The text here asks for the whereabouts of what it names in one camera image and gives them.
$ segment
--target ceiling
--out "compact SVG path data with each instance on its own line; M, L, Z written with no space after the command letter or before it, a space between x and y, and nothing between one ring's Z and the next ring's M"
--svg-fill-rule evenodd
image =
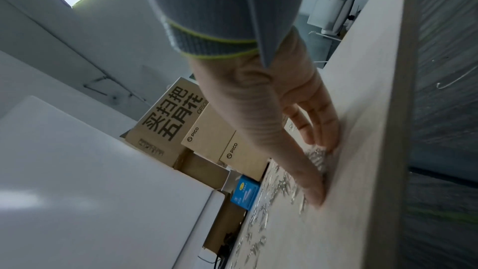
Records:
M5 31L17 28L24 32L24 40L28 40L30 32L24 31L26 23L29 23L29 27L34 27L32 23L36 23L45 33L63 42L85 62L83 69L76 71L77 64L51 66L55 64L50 62L48 67L39 66L36 61L29 62L31 54L28 53L32 50L22 47L23 40L19 40L19 37L15 38L16 45L4 41L3 50L54 78L62 75L60 81L83 92L85 82L103 75L98 72L98 67L146 99L148 104L154 104L167 85L180 76L188 77L191 74L186 59L172 50L162 25L146 0L82 0L74 8L60 0L3 1L9 3L9 10L17 10L16 14L21 12L30 19L25 21L24 18L22 21L20 17L10 18L8 24L2 20ZM46 38L45 33L42 39L51 40ZM45 51L44 56L60 55L58 50L50 51L51 53ZM148 109L148 105L139 99L128 101L129 92L113 81L100 81L92 87L106 93L108 97L91 90L88 95L134 119L140 118Z

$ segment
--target human hand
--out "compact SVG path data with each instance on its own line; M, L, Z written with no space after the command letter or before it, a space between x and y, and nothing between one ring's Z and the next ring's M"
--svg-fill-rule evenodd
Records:
M322 176L282 127L282 113L292 120L305 143L328 151L339 142L339 120L297 30L290 31L268 68L262 66L258 54L189 61L214 109L289 172L311 204L321 205L326 194Z

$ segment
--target small blue box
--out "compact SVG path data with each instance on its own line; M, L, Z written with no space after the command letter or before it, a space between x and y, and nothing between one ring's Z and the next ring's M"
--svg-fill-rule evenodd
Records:
M257 194L259 193L259 188L259 182L249 179L243 175L240 177L239 183L234 190L231 202L249 211L254 204Z

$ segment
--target desk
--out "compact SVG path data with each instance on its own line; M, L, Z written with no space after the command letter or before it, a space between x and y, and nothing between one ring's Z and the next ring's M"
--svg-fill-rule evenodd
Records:
M325 203L320 209L306 206L299 215L303 195L291 203L289 191L269 206L272 189L284 177L272 163L226 268L396 266L417 58L416 2L369 0L321 71L342 127L341 145L327 159ZM307 148L294 127L286 130ZM248 258L254 244L259 249Z

